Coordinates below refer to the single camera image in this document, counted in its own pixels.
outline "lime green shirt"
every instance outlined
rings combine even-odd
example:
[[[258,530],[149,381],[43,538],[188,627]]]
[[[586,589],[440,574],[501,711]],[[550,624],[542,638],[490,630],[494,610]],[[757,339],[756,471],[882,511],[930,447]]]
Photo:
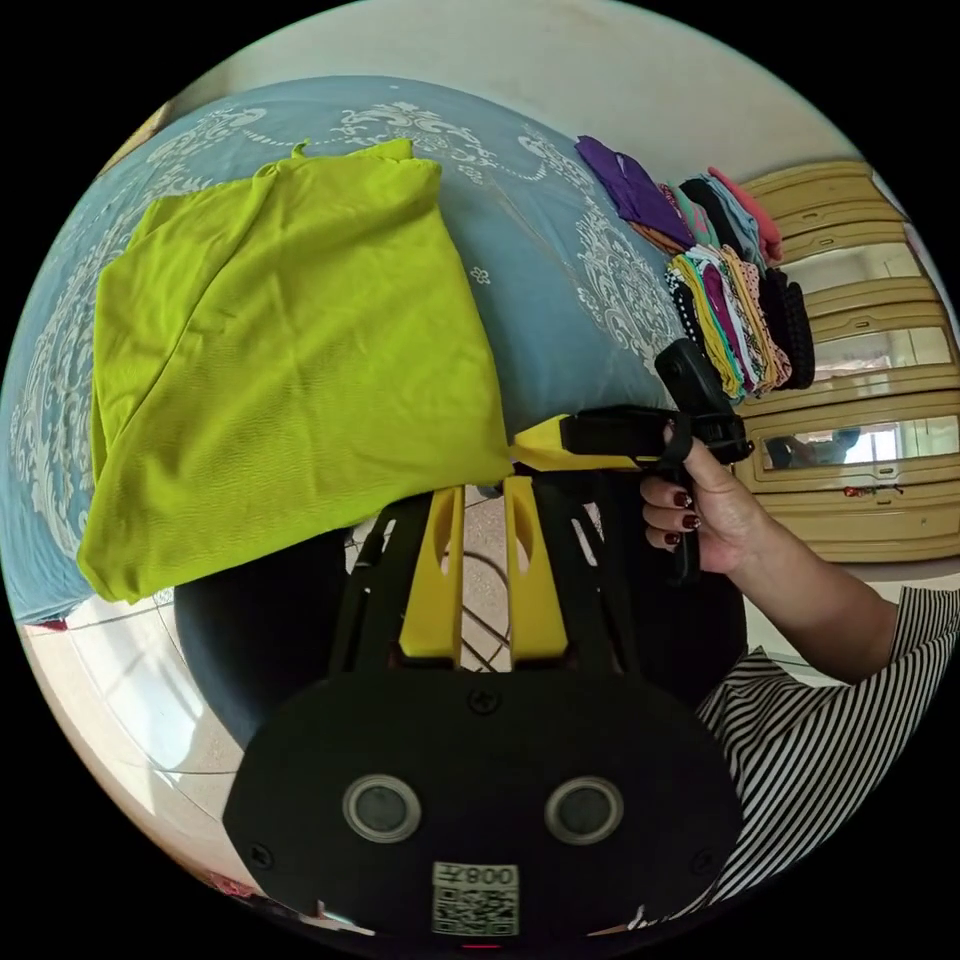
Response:
[[[135,602],[511,472],[493,357],[394,140],[153,203],[100,277],[77,562]]]

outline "wooden wardrobe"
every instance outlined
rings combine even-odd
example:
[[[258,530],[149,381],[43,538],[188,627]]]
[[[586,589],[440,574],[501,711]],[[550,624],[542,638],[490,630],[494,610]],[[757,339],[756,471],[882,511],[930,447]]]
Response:
[[[756,452],[735,469],[825,559],[960,557],[960,351],[871,174],[817,163],[744,184],[783,234],[817,372],[739,408]]]

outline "blue bedspread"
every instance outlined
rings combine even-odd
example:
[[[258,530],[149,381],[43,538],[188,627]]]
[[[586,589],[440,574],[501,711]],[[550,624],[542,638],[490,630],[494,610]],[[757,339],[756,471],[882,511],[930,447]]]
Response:
[[[308,154],[338,154],[394,137],[443,165],[440,207],[473,282],[509,432],[591,407],[667,402],[653,360],[682,328],[665,256],[617,219],[569,139],[410,80],[323,77],[229,97],[90,187],[27,301],[0,396],[0,556],[18,622],[62,616],[91,595],[74,557],[92,492],[97,278],[148,204],[250,176],[305,139]]]

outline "label sticker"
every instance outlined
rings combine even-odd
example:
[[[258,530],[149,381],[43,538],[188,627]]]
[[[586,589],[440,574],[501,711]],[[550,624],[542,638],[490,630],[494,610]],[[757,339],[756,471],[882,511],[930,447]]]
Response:
[[[515,866],[434,863],[433,932],[456,937],[520,933],[520,872]]]

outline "striped shirt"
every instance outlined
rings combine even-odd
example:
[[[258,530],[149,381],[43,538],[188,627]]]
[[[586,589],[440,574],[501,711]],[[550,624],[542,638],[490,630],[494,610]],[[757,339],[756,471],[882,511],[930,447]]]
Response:
[[[854,685],[810,687],[747,654],[700,707],[743,807],[716,883],[676,919],[749,890],[796,863],[860,807],[933,699],[960,634],[960,590],[907,588],[890,665]],[[638,919],[629,929],[661,922]]]

